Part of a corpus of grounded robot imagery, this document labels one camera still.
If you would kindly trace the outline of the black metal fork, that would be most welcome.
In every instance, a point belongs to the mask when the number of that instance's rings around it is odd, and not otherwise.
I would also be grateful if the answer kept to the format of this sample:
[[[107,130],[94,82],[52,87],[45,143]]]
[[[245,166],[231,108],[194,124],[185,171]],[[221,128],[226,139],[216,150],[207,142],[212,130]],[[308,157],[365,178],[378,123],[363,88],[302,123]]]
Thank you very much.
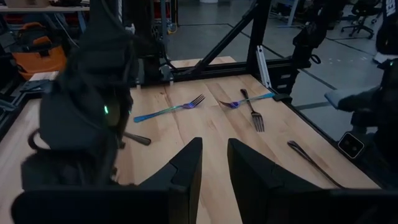
[[[262,118],[262,115],[260,113],[258,113],[257,111],[255,111],[254,108],[252,107],[247,90],[240,89],[240,92],[243,94],[243,97],[245,98],[245,100],[247,101],[247,103],[249,105],[249,108],[251,110],[252,120],[253,120],[256,131],[264,132],[265,131],[264,120]]]
[[[295,141],[287,141],[287,145],[293,149],[297,154],[299,154],[302,158],[304,158],[307,162],[309,162],[317,171],[319,171],[324,177],[326,177],[332,184],[335,186],[345,189],[344,186],[339,184],[337,181],[335,181],[330,175],[328,175],[305,151],[303,148],[299,146],[298,143]]]

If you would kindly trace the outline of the orange and black shop vacuum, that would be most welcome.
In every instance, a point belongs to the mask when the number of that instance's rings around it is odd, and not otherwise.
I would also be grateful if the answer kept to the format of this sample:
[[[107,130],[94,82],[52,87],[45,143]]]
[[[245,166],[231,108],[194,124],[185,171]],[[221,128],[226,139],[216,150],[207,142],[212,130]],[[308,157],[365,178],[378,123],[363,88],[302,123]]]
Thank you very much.
[[[25,80],[36,73],[63,70],[67,61],[62,39],[39,22],[24,24],[10,51],[17,71]]]

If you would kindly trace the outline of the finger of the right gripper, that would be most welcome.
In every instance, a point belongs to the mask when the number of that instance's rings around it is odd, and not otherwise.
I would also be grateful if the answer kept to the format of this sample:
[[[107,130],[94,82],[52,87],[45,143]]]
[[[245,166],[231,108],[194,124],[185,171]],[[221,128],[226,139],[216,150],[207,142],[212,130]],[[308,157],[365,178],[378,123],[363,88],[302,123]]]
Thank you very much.
[[[117,168],[115,162],[120,148],[120,140],[116,136],[106,139],[98,159],[98,170],[96,171],[95,185],[115,185]]]
[[[77,151],[38,151],[21,164],[24,189],[45,185],[86,185],[96,178],[95,160]]]

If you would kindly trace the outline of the silver aluminium bracket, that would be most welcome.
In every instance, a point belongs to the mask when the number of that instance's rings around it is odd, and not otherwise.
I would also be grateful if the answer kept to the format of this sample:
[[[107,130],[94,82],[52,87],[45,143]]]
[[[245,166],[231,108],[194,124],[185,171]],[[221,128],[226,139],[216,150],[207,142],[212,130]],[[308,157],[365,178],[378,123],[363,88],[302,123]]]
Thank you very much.
[[[271,79],[269,76],[269,71],[268,71],[268,67],[267,67],[267,63],[266,63],[266,58],[265,58],[265,53],[264,53],[264,48],[261,45],[258,45],[256,47],[256,55],[257,55],[257,64],[259,67],[259,72],[261,75],[261,81],[262,84],[266,87],[266,88],[271,88]]]

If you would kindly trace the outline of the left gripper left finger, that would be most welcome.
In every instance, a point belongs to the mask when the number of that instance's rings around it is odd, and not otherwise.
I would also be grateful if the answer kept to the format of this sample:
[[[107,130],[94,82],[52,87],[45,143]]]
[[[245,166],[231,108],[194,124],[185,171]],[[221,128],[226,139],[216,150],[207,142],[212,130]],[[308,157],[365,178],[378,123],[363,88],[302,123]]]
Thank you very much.
[[[203,143],[193,138],[141,184],[54,187],[20,194],[14,224],[196,224]]]

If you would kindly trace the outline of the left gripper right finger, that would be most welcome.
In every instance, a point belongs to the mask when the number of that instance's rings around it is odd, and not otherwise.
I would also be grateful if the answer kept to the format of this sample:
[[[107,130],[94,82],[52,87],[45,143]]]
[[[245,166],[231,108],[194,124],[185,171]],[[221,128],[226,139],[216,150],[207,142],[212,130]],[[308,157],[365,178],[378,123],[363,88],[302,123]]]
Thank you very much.
[[[398,191],[322,189],[238,139],[228,141],[243,224],[398,224]]]

